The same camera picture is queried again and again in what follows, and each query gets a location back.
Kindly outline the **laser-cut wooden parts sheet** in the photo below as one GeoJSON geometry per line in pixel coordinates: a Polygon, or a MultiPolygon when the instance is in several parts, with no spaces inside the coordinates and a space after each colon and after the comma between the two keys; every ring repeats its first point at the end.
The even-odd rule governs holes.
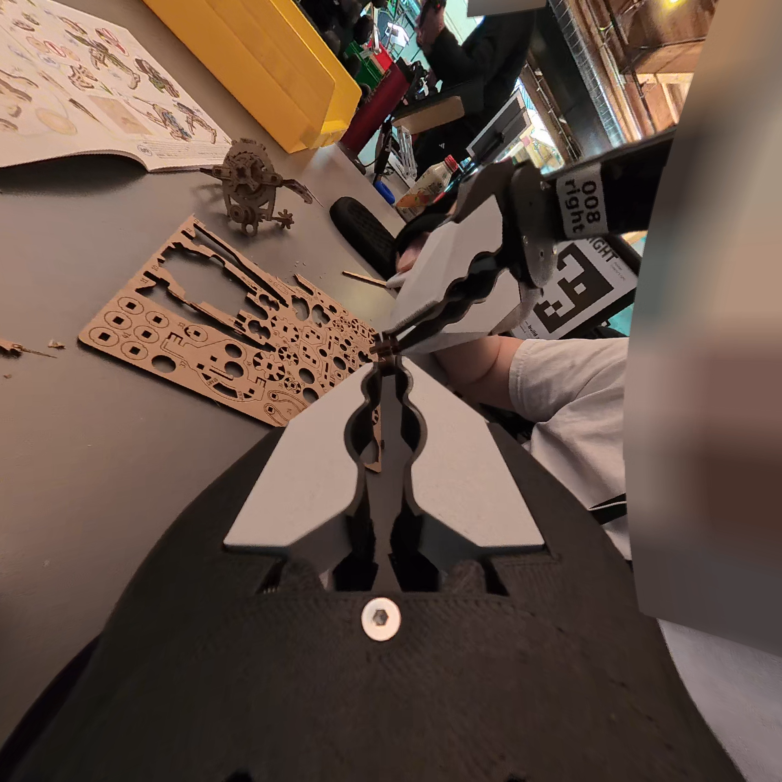
{"type": "Polygon", "coordinates": [[[130,366],[285,427],[371,362],[377,331],[312,282],[269,275],[191,215],[81,330],[78,340],[130,366]],[[191,300],[168,260],[216,262],[245,294],[227,314],[191,300]]]}

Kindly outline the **assembled wooden gear model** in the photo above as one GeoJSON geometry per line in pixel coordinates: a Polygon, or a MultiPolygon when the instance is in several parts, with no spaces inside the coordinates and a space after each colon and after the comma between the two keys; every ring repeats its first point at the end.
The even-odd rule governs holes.
{"type": "Polygon", "coordinates": [[[201,167],[199,171],[221,182],[228,219],[248,236],[255,236],[259,223],[264,221],[285,229],[294,225],[294,217],[288,210],[275,213],[279,189],[296,193],[307,204],[315,201],[305,185],[283,178],[275,170],[266,148],[250,138],[232,142],[221,164],[201,167]]]}

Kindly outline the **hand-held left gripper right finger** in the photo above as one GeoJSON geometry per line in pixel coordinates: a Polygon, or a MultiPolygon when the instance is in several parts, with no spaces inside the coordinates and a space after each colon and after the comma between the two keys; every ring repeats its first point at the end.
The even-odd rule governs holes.
{"type": "Polygon", "coordinates": [[[411,450],[391,532],[403,591],[437,591],[461,562],[537,554],[544,539],[484,416],[405,357],[394,360],[411,450]]]}

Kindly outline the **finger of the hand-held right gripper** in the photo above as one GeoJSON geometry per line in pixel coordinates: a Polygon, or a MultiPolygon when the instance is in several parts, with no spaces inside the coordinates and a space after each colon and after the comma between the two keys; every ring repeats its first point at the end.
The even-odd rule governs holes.
{"type": "Polygon", "coordinates": [[[424,241],[389,316],[392,335],[435,335],[477,306],[491,334],[514,328],[514,162],[492,163],[459,188],[454,213],[424,241]]]}
{"type": "Polygon", "coordinates": [[[434,354],[509,331],[521,324],[539,299],[539,288],[518,282],[512,274],[500,274],[490,294],[474,302],[461,319],[447,324],[423,321],[407,329],[396,339],[396,352],[434,354]]]}

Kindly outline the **yellow plastic bin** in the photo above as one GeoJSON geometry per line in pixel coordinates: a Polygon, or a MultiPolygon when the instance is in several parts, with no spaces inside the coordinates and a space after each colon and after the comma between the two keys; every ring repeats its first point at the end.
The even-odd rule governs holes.
{"type": "Polygon", "coordinates": [[[361,90],[293,1],[146,1],[288,153],[339,142],[361,90]]]}

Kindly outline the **plastic drink bottle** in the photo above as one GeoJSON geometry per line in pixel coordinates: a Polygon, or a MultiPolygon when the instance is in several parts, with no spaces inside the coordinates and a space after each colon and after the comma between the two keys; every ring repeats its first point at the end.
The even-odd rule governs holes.
{"type": "Polygon", "coordinates": [[[459,170],[457,161],[451,155],[448,155],[444,161],[432,165],[396,201],[396,212],[406,223],[420,217],[426,208],[442,196],[454,174],[459,170]]]}

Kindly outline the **person's right forearm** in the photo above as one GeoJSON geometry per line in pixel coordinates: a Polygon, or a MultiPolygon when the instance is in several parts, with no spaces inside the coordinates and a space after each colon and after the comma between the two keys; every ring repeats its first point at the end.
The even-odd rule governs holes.
{"type": "Polygon", "coordinates": [[[510,373],[523,340],[485,336],[469,343],[435,351],[448,385],[471,403],[511,411],[510,373]]]}

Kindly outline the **person's white shirt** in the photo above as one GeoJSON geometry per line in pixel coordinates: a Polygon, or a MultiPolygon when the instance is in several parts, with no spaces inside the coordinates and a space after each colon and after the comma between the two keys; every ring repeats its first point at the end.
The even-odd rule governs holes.
{"type": "Polygon", "coordinates": [[[526,339],[512,359],[514,411],[533,428],[526,450],[589,512],[614,504],[602,524],[632,560],[626,510],[623,407],[629,339],[526,339]]]}

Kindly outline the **illustrated instruction booklet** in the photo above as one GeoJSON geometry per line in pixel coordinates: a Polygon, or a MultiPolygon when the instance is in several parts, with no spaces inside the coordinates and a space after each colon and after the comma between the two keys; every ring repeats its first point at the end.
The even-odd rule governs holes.
{"type": "Polygon", "coordinates": [[[116,155],[221,164],[229,136],[126,29],[58,2],[1,2],[1,167],[116,155]]]}

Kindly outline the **red plastic bin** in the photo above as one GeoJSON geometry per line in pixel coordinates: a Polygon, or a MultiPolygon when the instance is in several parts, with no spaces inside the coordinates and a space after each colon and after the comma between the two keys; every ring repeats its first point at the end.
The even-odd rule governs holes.
{"type": "Polygon", "coordinates": [[[392,62],[340,139],[339,145],[344,152],[353,157],[359,156],[386,118],[394,114],[410,84],[410,66],[402,58],[392,62]]]}

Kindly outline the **grey monitor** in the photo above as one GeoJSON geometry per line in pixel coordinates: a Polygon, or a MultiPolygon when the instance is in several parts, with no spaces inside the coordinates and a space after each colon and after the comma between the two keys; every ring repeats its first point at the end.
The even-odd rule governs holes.
{"type": "Polygon", "coordinates": [[[531,127],[532,122],[523,94],[515,90],[467,146],[470,161],[475,166],[494,162],[531,127]]]}

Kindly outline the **green plastic bin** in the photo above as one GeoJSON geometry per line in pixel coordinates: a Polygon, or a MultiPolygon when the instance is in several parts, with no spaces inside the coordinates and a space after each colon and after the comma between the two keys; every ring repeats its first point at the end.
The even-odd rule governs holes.
{"type": "Polygon", "coordinates": [[[374,90],[384,78],[393,61],[381,46],[379,53],[375,53],[368,46],[361,46],[357,42],[351,42],[347,47],[348,71],[358,84],[364,84],[374,90]]]}

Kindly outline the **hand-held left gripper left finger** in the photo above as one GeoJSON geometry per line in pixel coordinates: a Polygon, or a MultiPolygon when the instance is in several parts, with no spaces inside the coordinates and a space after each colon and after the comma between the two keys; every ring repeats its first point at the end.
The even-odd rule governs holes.
{"type": "Polygon", "coordinates": [[[367,591],[376,578],[366,449],[380,371],[367,363],[296,416],[283,431],[224,538],[229,551],[303,560],[339,591],[367,591]]]}

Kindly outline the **black oval pad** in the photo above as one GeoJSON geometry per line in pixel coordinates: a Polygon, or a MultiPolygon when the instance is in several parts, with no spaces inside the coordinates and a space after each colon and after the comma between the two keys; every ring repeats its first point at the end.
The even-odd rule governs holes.
{"type": "Polygon", "coordinates": [[[340,235],[382,279],[396,274],[395,238],[362,203],[340,197],[331,205],[329,216],[340,235]]]}

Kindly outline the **wooden board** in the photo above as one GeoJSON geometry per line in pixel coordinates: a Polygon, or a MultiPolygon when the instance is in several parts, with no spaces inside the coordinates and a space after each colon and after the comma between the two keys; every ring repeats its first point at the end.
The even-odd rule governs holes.
{"type": "Polygon", "coordinates": [[[464,105],[459,95],[437,97],[408,106],[393,119],[392,127],[416,135],[457,121],[463,116],[464,105]]]}

